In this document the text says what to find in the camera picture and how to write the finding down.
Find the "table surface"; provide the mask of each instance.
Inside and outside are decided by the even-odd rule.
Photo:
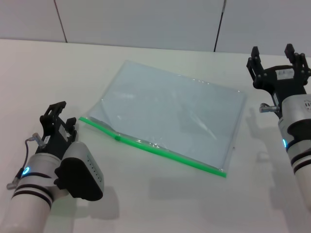
[[[253,88],[245,67],[249,54],[17,40],[0,40],[0,54],[0,220],[13,192],[6,184],[24,160],[24,140],[43,133],[39,116],[63,100],[63,120],[82,116],[130,60],[247,94],[228,176],[119,143],[78,122],[79,140],[104,174],[104,197],[97,202],[70,196],[57,200],[45,233],[310,231],[311,215],[283,147],[278,118],[259,114],[260,103],[272,100]],[[264,67],[289,64],[285,56],[262,55],[261,60]],[[35,149],[30,143],[30,154]]]

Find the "white wall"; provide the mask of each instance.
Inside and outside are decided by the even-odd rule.
[[[64,42],[53,0],[0,0],[0,38]]]
[[[223,0],[57,0],[68,42],[213,51]]]
[[[216,51],[311,56],[311,0],[228,0]]]

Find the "blue indicator light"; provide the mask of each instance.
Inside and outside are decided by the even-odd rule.
[[[25,170],[23,171],[23,175],[25,175],[27,172],[29,172],[29,167],[25,168]]]

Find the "black bracket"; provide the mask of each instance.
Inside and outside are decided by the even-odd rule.
[[[40,117],[43,127],[42,140],[45,141],[46,146],[38,147],[36,153],[49,153],[62,159],[68,147],[74,142],[77,135],[74,127],[76,118],[69,118],[64,123],[59,117],[65,106],[65,101],[52,104]]]
[[[306,94],[304,86],[308,83],[308,78],[311,76],[311,69],[304,53],[295,53],[292,44],[288,44],[285,49],[286,57],[290,60],[292,66],[276,66],[268,69],[263,69],[259,56],[258,47],[253,47],[251,57],[247,61],[247,69],[252,76],[253,86],[256,89],[267,91],[280,111],[276,115],[282,117],[282,102],[287,97],[292,95]],[[288,79],[278,79],[277,71],[287,69],[294,70],[294,76]]]

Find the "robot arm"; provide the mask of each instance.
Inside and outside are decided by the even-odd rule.
[[[26,158],[27,141],[35,140],[39,146],[7,185],[15,191],[1,233],[43,232],[53,202],[68,193],[89,201],[102,198],[104,177],[87,146],[75,142],[76,118],[66,123],[59,118],[65,106],[66,102],[50,105],[40,117],[42,140],[37,133],[26,140]]]
[[[257,47],[253,47],[247,69],[256,89],[267,91],[274,106],[260,105],[260,112],[274,112],[291,165],[307,208],[311,211],[311,95],[304,86],[311,76],[305,54],[285,49],[292,66],[263,69]]]

